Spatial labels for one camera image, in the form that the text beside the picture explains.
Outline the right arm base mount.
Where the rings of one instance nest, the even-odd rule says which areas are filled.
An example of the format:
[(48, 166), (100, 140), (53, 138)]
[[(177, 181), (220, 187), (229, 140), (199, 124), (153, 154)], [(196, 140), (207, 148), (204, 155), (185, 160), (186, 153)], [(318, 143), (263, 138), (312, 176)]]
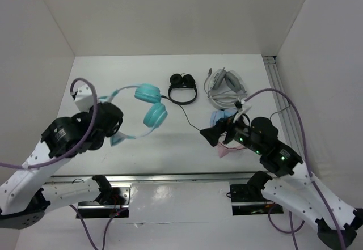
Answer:
[(230, 184), (226, 197), (231, 200), (233, 216), (268, 214), (275, 206), (248, 184)]

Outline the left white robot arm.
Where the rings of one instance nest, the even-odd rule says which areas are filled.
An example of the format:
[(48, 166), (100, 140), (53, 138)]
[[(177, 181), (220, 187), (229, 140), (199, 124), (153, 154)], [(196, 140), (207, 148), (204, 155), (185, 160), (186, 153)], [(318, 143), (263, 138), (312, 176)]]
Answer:
[(104, 175), (60, 186), (46, 182), (78, 154), (100, 149), (122, 122), (122, 111), (112, 103), (98, 103), (87, 112), (55, 119), (31, 155), (1, 185), (1, 227), (21, 230), (64, 206), (83, 201), (102, 205), (110, 201), (113, 189)]

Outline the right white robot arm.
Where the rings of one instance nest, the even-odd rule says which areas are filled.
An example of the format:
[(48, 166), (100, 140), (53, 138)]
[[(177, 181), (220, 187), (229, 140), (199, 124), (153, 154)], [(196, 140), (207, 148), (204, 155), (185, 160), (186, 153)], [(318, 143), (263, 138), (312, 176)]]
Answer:
[(278, 129), (268, 118), (257, 117), (249, 125), (235, 116), (221, 118), (200, 134), (211, 146), (224, 135), (225, 144), (237, 141), (260, 157), (266, 171), (249, 179), (250, 198), (265, 198), (285, 207), (309, 224), (330, 249), (344, 249), (353, 243), (362, 227), (362, 209), (345, 203), (309, 173), (302, 157), (278, 139)]

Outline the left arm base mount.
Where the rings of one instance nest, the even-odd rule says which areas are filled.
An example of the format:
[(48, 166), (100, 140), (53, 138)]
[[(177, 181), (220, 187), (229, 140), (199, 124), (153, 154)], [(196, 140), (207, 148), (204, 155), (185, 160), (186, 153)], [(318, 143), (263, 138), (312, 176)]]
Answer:
[(131, 184), (113, 183), (111, 185), (112, 194), (105, 203), (83, 201), (76, 205), (84, 219), (106, 219), (111, 216), (115, 218), (129, 217)]

